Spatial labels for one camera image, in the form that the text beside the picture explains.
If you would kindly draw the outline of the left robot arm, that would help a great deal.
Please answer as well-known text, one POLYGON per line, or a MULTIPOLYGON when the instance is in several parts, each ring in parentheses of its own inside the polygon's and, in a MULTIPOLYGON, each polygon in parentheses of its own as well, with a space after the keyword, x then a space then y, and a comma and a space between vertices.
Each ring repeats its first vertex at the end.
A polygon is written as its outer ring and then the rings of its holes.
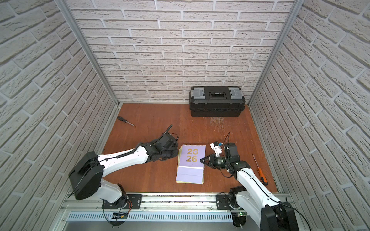
POLYGON ((77 200, 96 196, 104 201, 102 208, 117 209, 128 204, 128 195, 120 184, 103 178, 115 171, 138 164, 165 161, 178 156, 178 136, 169 133, 172 126, 151 142, 139 143, 135 148, 108 155, 86 153, 69 172, 72 195, 77 200))

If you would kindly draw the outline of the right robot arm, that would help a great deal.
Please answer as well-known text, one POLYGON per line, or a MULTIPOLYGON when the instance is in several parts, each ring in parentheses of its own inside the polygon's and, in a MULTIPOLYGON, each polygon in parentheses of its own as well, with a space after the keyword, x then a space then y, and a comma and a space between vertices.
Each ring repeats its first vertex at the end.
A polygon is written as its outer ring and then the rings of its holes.
POLYGON ((229 210, 233 224, 242 227, 250 217, 261 231, 297 231, 298 210, 289 202, 282 202, 267 188, 264 175, 258 178, 250 165, 240 159, 234 143, 211 143, 214 154, 200 160, 206 166, 217 170, 227 170, 230 177, 241 185, 230 189, 229 193, 216 195, 218 210, 229 210))

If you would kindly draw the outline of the black plastic toolbox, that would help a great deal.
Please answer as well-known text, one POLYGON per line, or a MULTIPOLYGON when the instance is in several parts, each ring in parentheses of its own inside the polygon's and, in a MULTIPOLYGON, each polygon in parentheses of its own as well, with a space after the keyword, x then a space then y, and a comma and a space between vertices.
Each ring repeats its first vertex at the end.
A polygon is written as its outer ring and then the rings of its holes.
POLYGON ((246 106, 237 86, 194 86, 189 93, 192 117, 238 117, 246 106))

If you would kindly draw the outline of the orange handled screwdriver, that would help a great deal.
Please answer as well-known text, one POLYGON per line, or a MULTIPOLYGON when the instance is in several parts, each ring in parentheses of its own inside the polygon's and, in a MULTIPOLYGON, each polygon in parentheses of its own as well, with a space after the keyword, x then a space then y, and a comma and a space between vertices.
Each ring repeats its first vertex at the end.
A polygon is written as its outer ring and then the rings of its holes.
POLYGON ((262 169, 259 167, 259 165, 258 165, 258 163, 257 163, 257 160, 256 160, 256 158, 254 157, 254 154, 252 154, 252 156, 253 156, 254 161, 255 161, 255 163, 256 163, 256 165, 257 165, 257 171, 258 171, 258 173, 259 173, 260 180, 261 180, 261 182, 262 182, 262 184, 263 184, 264 186, 267 186, 267 185, 268 185, 267 178, 266 178, 266 176, 264 175, 264 173, 263 173, 262 169))

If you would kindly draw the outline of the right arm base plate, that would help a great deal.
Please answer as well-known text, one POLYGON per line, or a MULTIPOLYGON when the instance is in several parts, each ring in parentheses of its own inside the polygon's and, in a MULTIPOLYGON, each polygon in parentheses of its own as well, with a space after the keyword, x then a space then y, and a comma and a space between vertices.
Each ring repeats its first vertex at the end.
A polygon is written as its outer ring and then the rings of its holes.
POLYGON ((230 207, 230 201, 229 201, 229 196, 227 193, 222 192, 218 193, 216 196, 216 207, 217 210, 233 210, 230 207))

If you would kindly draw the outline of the black handled screwdriver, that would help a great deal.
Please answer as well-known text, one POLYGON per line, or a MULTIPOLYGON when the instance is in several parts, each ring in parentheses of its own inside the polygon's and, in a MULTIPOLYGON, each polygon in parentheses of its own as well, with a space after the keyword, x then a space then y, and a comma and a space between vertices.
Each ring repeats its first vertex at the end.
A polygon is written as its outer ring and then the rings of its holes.
POLYGON ((135 127, 135 124, 133 124, 133 123, 129 122, 128 120, 126 120, 125 118, 123 118, 123 117, 121 117, 121 116, 118 116, 118 117, 117 117, 117 119, 118 119, 119 121, 121 121, 121 122, 127 123, 127 124, 129 124, 129 125, 131 125, 131 126, 135 127))

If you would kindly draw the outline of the aluminium mounting rail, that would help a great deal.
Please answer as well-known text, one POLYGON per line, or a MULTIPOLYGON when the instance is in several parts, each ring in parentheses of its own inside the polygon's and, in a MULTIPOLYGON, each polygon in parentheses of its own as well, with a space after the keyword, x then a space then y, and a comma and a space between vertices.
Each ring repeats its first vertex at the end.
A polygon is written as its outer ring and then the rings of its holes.
POLYGON ((248 214, 261 214, 264 207, 261 203, 253 200, 249 192, 239 192, 236 202, 230 201, 233 210, 217 210, 216 198, 218 193, 138 193, 142 194, 142 202, 139 209, 102 209, 103 200, 92 196, 84 200, 76 200, 73 197, 65 199, 59 212, 101 212, 104 214, 113 212, 238 212, 246 211, 248 214))

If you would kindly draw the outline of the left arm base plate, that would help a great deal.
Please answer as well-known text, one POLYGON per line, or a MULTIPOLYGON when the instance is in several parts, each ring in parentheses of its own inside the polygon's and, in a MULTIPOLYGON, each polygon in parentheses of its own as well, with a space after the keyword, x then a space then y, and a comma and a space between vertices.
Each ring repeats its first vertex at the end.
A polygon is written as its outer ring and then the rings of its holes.
POLYGON ((139 209, 142 197, 142 194, 124 194, 114 203, 103 201, 102 209, 139 209))

